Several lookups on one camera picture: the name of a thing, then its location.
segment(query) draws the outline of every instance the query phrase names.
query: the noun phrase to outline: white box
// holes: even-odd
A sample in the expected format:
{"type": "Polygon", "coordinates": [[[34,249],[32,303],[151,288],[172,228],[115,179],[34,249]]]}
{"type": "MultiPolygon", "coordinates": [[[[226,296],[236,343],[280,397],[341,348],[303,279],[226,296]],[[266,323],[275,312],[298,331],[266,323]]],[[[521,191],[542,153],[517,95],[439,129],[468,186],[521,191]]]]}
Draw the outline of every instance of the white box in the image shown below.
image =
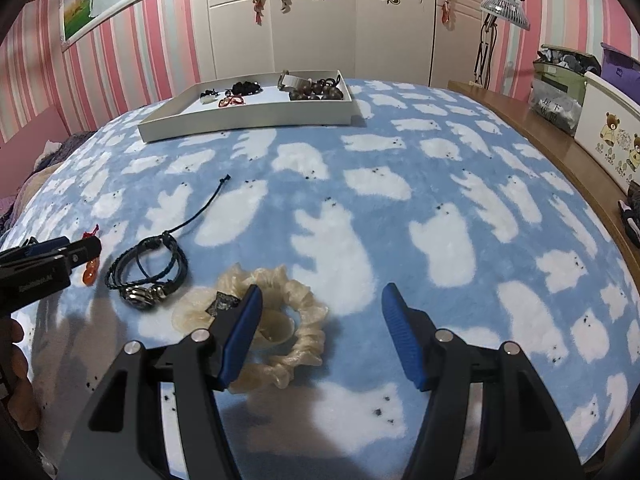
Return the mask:
{"type": "Polygon", "coordinates": [[[640,106],[604,79],[586,73],[578,142],[626,194],[640,176],[640,106]]]}
{"type": "Polygon", "coordinates": [[[289,101],[289,94],[277,88],[280,73],[219,79],[194,85],[159,107],[138,125],[140,136],[144,142],[153,142],[243,128],[351,124],[351,117],[359,113],[340,72],[314,70],[290,74],[313,81],[336,78],[339,75],[338,88],[344,94],[344,99],[289,101]],[[219,108],[218,101],[207,105],[200,103],[200,94],[205,90],[215,88],[220,92],[220,98],[223,98],[225,89],[230,89],[239,81],[257,82],[262,87],[262,92],[244,97],[244,105],[219,108]]]}

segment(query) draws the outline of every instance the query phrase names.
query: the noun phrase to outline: wooden table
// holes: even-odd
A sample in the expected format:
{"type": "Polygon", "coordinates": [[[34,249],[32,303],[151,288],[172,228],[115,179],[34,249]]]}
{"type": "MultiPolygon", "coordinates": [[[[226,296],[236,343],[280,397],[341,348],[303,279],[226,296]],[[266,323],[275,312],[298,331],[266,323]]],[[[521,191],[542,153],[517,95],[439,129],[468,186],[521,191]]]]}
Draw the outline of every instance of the wooden table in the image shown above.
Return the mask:
{"type": "Polygon", "coordinates": [[[640,250],[626,237],[618,211],[618,200],[624,200],[625,193],[604,168],[573,138],[530,110],[527,103],[456,81],[449,82],[449,89],[494,111],[564,173],[615,240],[636,286],[640,288],[640,250]]]}

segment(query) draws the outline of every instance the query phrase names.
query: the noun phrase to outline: wardrobe door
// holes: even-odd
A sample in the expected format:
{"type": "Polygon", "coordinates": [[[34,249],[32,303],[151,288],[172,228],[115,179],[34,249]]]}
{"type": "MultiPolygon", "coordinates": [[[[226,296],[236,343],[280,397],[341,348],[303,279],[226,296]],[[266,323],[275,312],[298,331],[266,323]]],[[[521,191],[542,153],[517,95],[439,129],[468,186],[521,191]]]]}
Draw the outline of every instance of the wardrobe door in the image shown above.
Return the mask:
{"type": "Polygon", "coordinates": [[[357,0],[356,77],[429,84],[435,0],[357,0]]]}
{"type": "Polygon", "coordinates": [[[355,72],[355,0],[272,0],[275,69],[355,72]]]}
{"type": "Polygon", "coordinates": [[[274,72],[271,0],[256,23],[253,0],[208,0],[216,77],[274,72]]]}
{"type": "Polygon", "coordinates": [[[446,88],[449,81],[474,79],[482,26],[482,0],[450,0],[449,22],[442,21],[442,5],[436,0],[436,23],[431,86],[446,88]]]}

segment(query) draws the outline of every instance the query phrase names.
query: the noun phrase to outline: green storage bin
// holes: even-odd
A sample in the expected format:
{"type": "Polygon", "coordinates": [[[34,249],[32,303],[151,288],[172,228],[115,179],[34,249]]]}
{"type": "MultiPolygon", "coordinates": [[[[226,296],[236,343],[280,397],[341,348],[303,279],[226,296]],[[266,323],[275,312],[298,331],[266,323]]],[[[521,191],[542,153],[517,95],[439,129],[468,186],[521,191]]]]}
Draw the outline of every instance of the green storage bin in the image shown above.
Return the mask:
{"type": "MultiPolygon", "coordinates": [[[[584,52],[572,50],[564,46],[543,45],[542,48],[571,54],[583,66],[587,64],[596,66],[598,70],[596,70],[595,73],[598,75],[600,74],[600,64],[595,56],[592,56],[591,54],[585,54],[584,52]]],[[[534,77],[536,79],[544,81],[545,83],[565,92],[569,97],[578,101],[580,106],[584,104],[584,95],[587,91],[587,78],[585,78],[584,75],[563,66],[558,66],[552,62],[540,60],[534,61],[533,67],[535,70],[534,77]]]]}

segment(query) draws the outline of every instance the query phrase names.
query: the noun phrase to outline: lamp shade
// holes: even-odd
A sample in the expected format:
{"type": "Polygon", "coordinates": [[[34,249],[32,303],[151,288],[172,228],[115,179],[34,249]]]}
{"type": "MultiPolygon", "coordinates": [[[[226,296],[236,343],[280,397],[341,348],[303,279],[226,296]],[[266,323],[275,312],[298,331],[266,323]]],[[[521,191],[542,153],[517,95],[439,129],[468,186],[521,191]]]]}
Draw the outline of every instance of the lamp shade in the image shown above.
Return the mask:
{"type": "Polygon", "coordinates": [[[531,24],[527,19],[521,2],[524,0],[484,0],[480,8],[498,18],[507,20],[524,30],[531,30],[531,24]]]}

